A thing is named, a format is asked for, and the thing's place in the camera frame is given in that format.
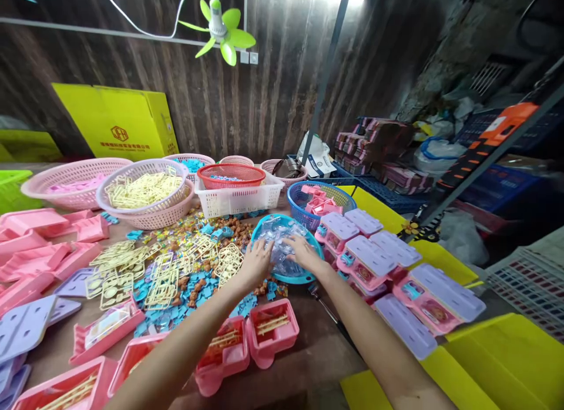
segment pink tray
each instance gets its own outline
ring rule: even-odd
[[[64,281],[74,272],[88,266],[102,252],[102,246],[98,243],[72,243],[72,248],[72,253],[53,270],[58,280]]]
[[[121,359],[117,364],[116,372],[113,374],[110,388],[108,389],[108,397],[111,398],[123,385],[129,376],[131,369],[142,359],[145,358],[169,333],[162,332],[156,335],[148,335],[146,337],[134,338],[128,342],[123,350]]]
[[[257,320],[265,315],[274,317],[286,313],[290,323],[276,328],[257,337],[254,324]],[[296,315],[290,304],[290,300],[283,298],[282,300],[273,301],[255,307],[251,310],[247,319],[247,338],[249,339],[249,349],[254,362],[261,369],[268,369],[274,362],[274,354],[279,351],[288,349],[296,343],[296,338],[300,333],[300,327],[296,321]]]
[[[135,307],[135,309],[137,310],[133,313],[133,315],[129,317],[127,321],[114,329],[100,341],[97,341],[89,349],[85,349],[84,342],[86,335],[97,321],[94,321],[85,328],[81,327],[78,324],[75,325],[75,344],[72,356],[69,360],[69,364],[73,366],[83,364],[89,360],[92,360],[94,357],[100,356],[107,349],[117,344],[119,340],[127,336],[128,333],[132,332],[137,327],[137,325],[145,320],[145,314],[137,308],[133,297],[130,300],[126,301],[126,303],[131,303],[131,305],[133,305],[133,307]]]
[[[51,208],[9,212],[0,216],[0,226],[9,228],[20,236],[29,230],[35,230],[45,238],[56,237],[57,232],[68,225],[67,219]]]
[[[41,291],[47,289],[54,280],[55,276],[49,272],[24,275],[18,282],[0,293],[0,317],[14,307],[40,299]]]
[[[246,335],[245,318],[235,316],[227,319],[217,332],[225,334],[236,329],[241,335],[241,342],[231,347],[226,347],[221,354],[209,355],[207,352],[198,363],[194,378],[200,394],[205,397],[214,395],[223,382],[223,378],[242,372],[249,367],[251,356],[249,354],[249,339]]]
[[[69,409],[102,410],[108,402],[108,386],[117,365],[118,362],[115,360],[98,357],[25,391],[19,396],[12,410],[36,410],[37,408],[44,407],[83,383],[93,374],[96,374],[96,382],[94,383],[92,393],[80,401],[80,403],[69,407]]]
[[[19,251],[0,268],[0,281],[13,282],[23,275],[52,271],[70,250],[70,244],[60,243],[54,246]]]

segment plastic bag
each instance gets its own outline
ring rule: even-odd
[[[474,218],[462,210],[445,212],[439,244],[465,264],[480,266],[489,260],[482,237],[476,231]]]
[[[429,137],[415,151],[413,160],[417,169],[438,178],[443,175],[465,151],[466,147],[461,144],[450,144],[446,140]]]

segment white plastic basket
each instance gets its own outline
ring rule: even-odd
[[[284,183],[269,173],[264,181],[258,187],[206,190],[202,180],[196,177],[194,190],[200,197],[205,218],[209,219],[275,208]]]

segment electrical cable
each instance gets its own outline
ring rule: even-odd
[[[115,6],[115,8],[119,11],[120,14],[123,15],[123,17],[125,19],[127,19],[127,21],[140,33],[143,33],[145,35],[151,36],[151,37],[155,37],[155,38],[172,38],[175,36],[176,34],[176,28],[178,27],[178,20],[180,18],[180,10],[182,9],[182,5],[184,4],[184,0],[180,0],[180,5],[178,6],[178,11],[176,12],[176,21],[174,22],[174,31],[172,32],[171,35],[169,36],[160,36],[160,35],[156,35],[156,34],[151,34],[148,33],[146,31],[143,31],[142,29],[140,29],[137,25],[135,25],[133,23],[133,21],[125,14],[125,12],[123,12],[121,10],[121,8],[118,6],[118,4],[116,2],[114,2],[113,0],[110,0],[110,2],[112,3],[113,6]]]

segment human hand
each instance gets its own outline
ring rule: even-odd
[[[261,239],[255,242],[253,246],[251,243],[247,245],[243,265],[233,277],[245,291],[255,289],[257,285],[263,282],[270,271],[270,255],[272,254],[274,242],[268,243],[266,249],[264,248],[264,243],[264,239]]]

